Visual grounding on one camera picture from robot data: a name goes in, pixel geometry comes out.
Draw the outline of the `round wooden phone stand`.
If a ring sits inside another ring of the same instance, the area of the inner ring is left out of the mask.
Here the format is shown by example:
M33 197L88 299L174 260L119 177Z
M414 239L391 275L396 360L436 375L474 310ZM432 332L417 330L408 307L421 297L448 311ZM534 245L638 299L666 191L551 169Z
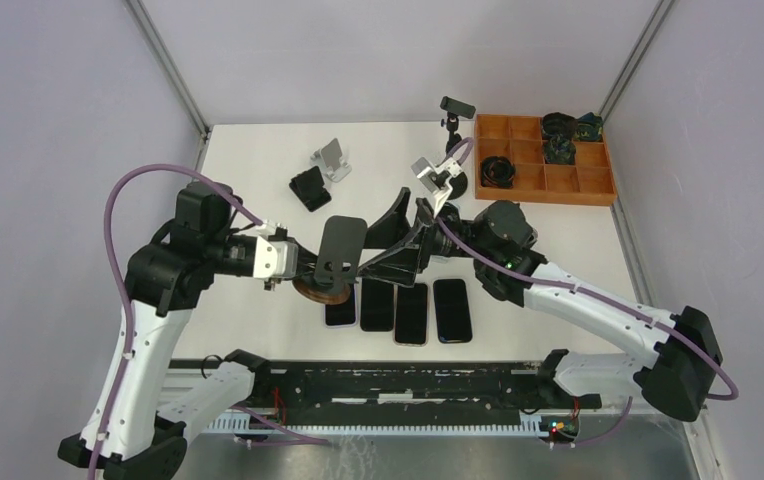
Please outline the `round wooden phone stand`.
M294 289L319 304L345 303L357 278L367 230L361 218L330 217L324 224L313 268L292 280Z

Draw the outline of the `black phone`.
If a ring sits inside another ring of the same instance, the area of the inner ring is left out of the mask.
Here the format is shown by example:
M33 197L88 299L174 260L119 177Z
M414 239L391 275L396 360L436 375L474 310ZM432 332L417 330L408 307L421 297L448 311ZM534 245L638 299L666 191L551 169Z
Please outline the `black phone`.
M364 279L361 284L359 324L365 332L391 332L395 321L395 288Z

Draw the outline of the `purple case phone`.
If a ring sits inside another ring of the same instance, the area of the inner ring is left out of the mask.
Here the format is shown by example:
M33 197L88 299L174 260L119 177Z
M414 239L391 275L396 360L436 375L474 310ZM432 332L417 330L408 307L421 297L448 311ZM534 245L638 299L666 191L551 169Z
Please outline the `purple case phone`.
M352 326L356 322L357 308L354 291L350 292L344 302L326 305L324 308L324 324L329 328Z

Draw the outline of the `black folding phone stand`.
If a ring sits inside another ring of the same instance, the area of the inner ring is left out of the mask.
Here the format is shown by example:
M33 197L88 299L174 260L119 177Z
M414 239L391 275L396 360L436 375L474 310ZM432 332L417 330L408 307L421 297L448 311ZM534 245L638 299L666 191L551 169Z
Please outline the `black folding phone stand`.
M332 200L325 187L322 172L317 166L294 176L288 186L308 212L316 212Z

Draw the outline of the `silver folding phone stand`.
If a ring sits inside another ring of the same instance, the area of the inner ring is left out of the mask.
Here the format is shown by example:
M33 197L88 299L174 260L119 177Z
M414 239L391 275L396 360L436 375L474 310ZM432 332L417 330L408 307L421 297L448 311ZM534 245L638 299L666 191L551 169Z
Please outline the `silver folding phone stand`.
M333 138L316 150L310 157L310 163L318 167L321 173L333 183L341 182L352 172L352 165L338 138Z

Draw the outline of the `black lens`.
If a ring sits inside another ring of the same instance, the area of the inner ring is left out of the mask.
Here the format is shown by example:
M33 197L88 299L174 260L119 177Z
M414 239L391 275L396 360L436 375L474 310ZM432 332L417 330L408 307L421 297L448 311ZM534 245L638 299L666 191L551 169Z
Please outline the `black lens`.
M515 175L516 167L506 156L489 156L480 162L480 185L483 187L511 189Z

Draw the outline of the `black tall round-base stand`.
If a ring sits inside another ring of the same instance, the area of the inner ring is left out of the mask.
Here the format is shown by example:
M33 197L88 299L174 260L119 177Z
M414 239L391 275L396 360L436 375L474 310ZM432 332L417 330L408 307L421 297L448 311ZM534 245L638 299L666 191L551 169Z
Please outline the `black tall round-base stand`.
M461 102L449 96L443 96L440 102L440 108L446 113L446 118L442 119L440 125L448 132L448 139L445 146L445 152L450 154L453 149L462 142L463 138L458 133L460 118L471 120L476 108L468 103ZM460 198L468 186L467 176L464 173L451 179L452 193L451 200Z

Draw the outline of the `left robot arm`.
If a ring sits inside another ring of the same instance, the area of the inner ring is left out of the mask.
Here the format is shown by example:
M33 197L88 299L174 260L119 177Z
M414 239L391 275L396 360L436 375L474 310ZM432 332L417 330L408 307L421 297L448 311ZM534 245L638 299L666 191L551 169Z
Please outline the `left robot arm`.
M110 259L121 296L114 357L86 426L60 442L60 460L91 479L170 479L192 441L230 405L270 399L267 375L227 360L179 400L159 403L176 345L216 277L272 284L299 273L303 248L257 217L236 228L244 211L229 186L191 182L177 194L173 216L126 265Z

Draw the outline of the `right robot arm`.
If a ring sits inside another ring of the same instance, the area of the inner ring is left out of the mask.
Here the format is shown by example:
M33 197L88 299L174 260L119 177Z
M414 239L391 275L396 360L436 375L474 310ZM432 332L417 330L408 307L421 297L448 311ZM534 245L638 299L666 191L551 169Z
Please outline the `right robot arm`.
M611 391L693 422L707 401L737 398L705 312L633 303L570 274L535 251L537 232L514 202L495 201L465 220L449 203L435 211L420 198L409 221L409 199L401 189L368 228L364 246L377 254L359 267L359 277L411 287L433 256L470 258L476 280L494 299L555 316L619 348L617 354L552 351L535 382L543 405L560 408L573 397ZM728 393L712 393L717 379Z

